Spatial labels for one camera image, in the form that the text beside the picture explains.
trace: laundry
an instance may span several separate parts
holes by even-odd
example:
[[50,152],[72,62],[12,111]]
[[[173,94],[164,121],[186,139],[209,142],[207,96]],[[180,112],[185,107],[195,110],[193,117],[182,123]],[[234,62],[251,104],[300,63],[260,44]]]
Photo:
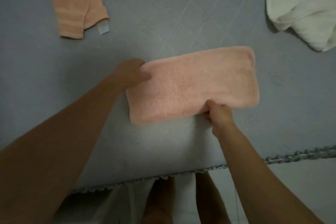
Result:
[[145,63],[152,79],[126,91],[130,120],[149,124],[208,111],[212,99],[231,108],[258,104],[254,53],[218,48]]
[[84,30],[108,20],[102,0],[52,0],[59,34],[75,39],[84,37]]
[[279,31],[292,27],[314,50],[336,46],[336,0],[266,0],[267,15]]

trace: pink towel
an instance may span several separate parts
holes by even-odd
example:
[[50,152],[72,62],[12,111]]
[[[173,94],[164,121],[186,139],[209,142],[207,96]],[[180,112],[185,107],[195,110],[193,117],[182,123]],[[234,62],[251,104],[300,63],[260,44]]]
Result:
[[102,0],[52,0],[61,36],[82,39],[84,30],[109,18]]
[[131,123],[141,125],[208,111],[208,99],[231,108],[259,102],[249,47],[218,48],[145,63],[152,79],[126,91]]

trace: gray bedsheet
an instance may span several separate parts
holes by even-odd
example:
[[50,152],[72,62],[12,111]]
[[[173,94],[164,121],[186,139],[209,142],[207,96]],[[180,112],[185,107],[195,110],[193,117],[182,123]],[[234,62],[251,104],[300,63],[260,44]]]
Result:
[[[266,158],[336,144],[336,50],[275,33],[264,0],[103,0],[111,31],[60,38],[50,0],[0,0],[0,149],[76,100],[123,60],[248,45],[260,104],[234,118]],[[225,164],[201,116],[136,127],[115,103],[76,188]]]

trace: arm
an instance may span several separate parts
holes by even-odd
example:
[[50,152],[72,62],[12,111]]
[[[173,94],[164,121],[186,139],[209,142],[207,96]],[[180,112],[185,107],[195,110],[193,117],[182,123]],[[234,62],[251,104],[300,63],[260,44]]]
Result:
[[109,77],[0,152],[0,223],[46,223],[75,185],[107,116],[126,89],[150,79],[144,63]]
[[218,138],[250,223],[322,223],[267,167],[236,127],[226,106],[209,100],[212,133]]

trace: white tag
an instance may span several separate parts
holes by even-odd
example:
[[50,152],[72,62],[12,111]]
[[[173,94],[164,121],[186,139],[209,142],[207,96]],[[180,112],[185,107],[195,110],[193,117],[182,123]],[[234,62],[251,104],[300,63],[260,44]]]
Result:
[[98,26],[99,34],[101,35],[110,31],[109,24],[107,23],[107,21],[99,22],[97,26]]

